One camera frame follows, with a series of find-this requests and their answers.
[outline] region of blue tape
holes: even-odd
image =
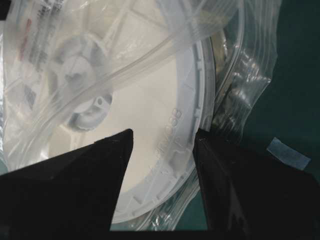
[[[311,160],[310,158],[283,144],[276,137],[268,146],[267,151],[279,159],[282,163],[299,170],[304,170]]]

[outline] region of plastic wrap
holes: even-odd
[[[177,51],[221,30],[235,6],[233,0],[13,1],[4,30],[4,155],[9,170],[40,161],[53,129],[79,104],[130,84]],[[127,13],[145,24],[125,21]],[[117,35],[120,28],[128,31]],[[45,72],[60,68],[51,59],[63,47],[72,48],[68,39],[75,36],[81,36],[84,48],[102,41],[107,57],[97,58],[109,67],[97,65],[90,80],[74,85],[69,77],[50,92]]]

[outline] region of clear plastic bag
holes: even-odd
[[[13,1],[4,30],[4,159],[9,170],[43,160],[41,149],[53,129],[79,104],[130,84],[221,30],[236,9],[233,0]],[[144,24],[126,19],[128,12]],[[120,28],[126,28],[125,34],[117,34]],[[133,37],[132,32],[140,34]],[[90,80],[75,84],[78,76],[68,72],[51,92],[44,73],[65,71],[51,65],[55,54],[79,46],[98,49],[99,44],[105,46],[104,56],[94,56],[99,61]]]
[[[61,10],[59,10],[63,13],[61,14],[63,17],[60,15],[57,17],[58,21],[54,23],[56,24],[58,32],[57,35],[52,34],[55,40],[61,38],[59,33],[67,32],[57,27],[62,21],[66,20],[67,16],[81,15],[83,14],[83,9],[96,4],[96,7],[99,8],[101,12],[107,11],[110,13],[110,19],[121,19],[121,17],[117,18],[117,16],[121,16],[121,7],[125,6],[125,2],[122,1],[83,0],[81,4],[79,4],[80,1],[76,1],[77,7],[68,7],[66,9],[69,9],[69,11],[63,12],[64,4],[67,3],[67,1],[16,0],[13,2],[14,4],[22,4],[22,7],[20,7],[22,10],[24,9],[23,5],[25,3],[31,4],[32,2],[39,4],[44,6],[45,12],[49,13],[55,10],[57,6],[60,6],[56,5],[56,7],[54,7],[55,5],[50,5],[50,3],[63,4],[61,5]],[[9,166],[10,170],[32,164],[33,161],[30,160],[37,162],[39,160],[37,156],[43,146],[42,143],[46,141],[50,135],[50,131],[57,124],[63,122],[70,114],[70,110],[76,105],[85,102],[93,96],[99,95],[100,91],[112,91],[112,89],[121,88],[123,85],[130,84],[130,82],[137,79],[137,77],[157,68],[165,59],[177,51],[184,50],[196,41],[213,35],[214,33],[216,34],[212,38],[213,43],[215,39],[217,39],[217,36],[221,36],[224,47],[222,48],[221,61],[218,59],[218,49],[214,49],[218,81],[216,83],[213,130],[228,138],[234,136],[233,133],[237,133],[235,139],[240,139],[240,133],[242,132],[243,125],[251,108],[271,80],[273,66],[277,57],[276,26],[281,2],[260,0],[163,0],[155,1],[162,7],[154,9],[155,11],[148,10],[147,12],[139,12],[139,9],[141,9],[139,7],[140,1],[134,2],[137,2],[137,13],[140,13],[143,19],[148,21],[148,24],[165,21],[164,25],[167,26],[167,28],[162,38],[151,44],[146,44],[141,39],[132,41],[132,39],[129,39],[129,36],[127,36],[127,38],[123,37],[123,41],[121,44],[119,43],[120,48],[130,49],[132,51],[126,51],[125,54],[123,52],[121,56],[110,53],[112,56],[110,61],[114,61],[114,68],[108,72],[103,72],[96,82],[84,85],[77,93],[70,94],[67,90],[63,90],[63,92],[60,92],[58,95],[41,96],[41,100],[38,102],[34,101],[35,97],[33,92],[41,91],[37,91],[37,88],[32,84],[33,82],[29,81],[33,80],[35,75],[32,75],[32,73],[37,72],[37,67],[38,71],[40,71],[39,75],[41,75],[42,61],[45,62],[43,68],[46,69],[48,67],[47,62],[49,61],[44,59],[52,54],[52,49],[55,49],[58,43],[51,40],[50,42],[53,42],[54,45],[51,46],[49,44],[49,46],[44,47],[45,41],[41,42],[42,44],[39,45],[45,49],[45,52],[48,51],[50,54],[45,55],[42,51],[38,52],[39,55],[37,59],[41,61],[39,64],[36,64],[33,72],[25,72],[29,66],[19,60],[22,52],[17,50],[21,49],[21,47],[27,49],[27,44],[25,43],[26,34],[31,30],[28,27],[28,20],[18,24],[19,14],[15,15],[15,9],[11,8],[9,15],[10,22],[6,24],[4,35],[4,148],[5,163]],[[177,8],[171,6],[172,2],[178,3],[180,6],[187,6],[187,8],[182,11],[181,9],[177,10]],[[159,19],[159,16],[163,16],[164,13],[166,13],[165,20]],[[176,20],[177,16],[181,17],[181,13],[183,15],[182,19],[184,20]],[[97,15],[97,22],[92,23],[97,33],[99,32],[99,26],[101,26],[101,24],[99,24],[100,19],[101,16]],[[120,20],[115,20],[115,22],[111,21],[107,39],[114,40],[116,36],[113,35],[113,31],[121,27],[120,22]],[[70,35],[74,32],[81,32],[80,23],[77,23],[77,26],[77,29],[68,29]],[[152,34],[154,30],[155,29],[148,28],[147,34]],[[201,126],[204,129],[208,129],[207,122],[202,122]],[[186,206],[198,191],[197,172],[193,170],[182,187],[166,202],[134,220],[113,225],[113,229],[173,230]]]

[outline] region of dark green background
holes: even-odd
[[[241,145],[267,154],[274,137],[311,158],[305,171],[320,182],[320,1],[284,0],[273,79],[249,116]],[[177,230],[206,230],[201,195]]]

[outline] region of black object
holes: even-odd
[[[11,1],[10,0],[1,0],[0,2],[0,21],[7,19]]]
[[[215,239],[314,239],[320,186],[310,174],[203,130],[193,155]]]
[[[132,149],[126,130],[0,176],[0,230],[14,240],[103,238]]]

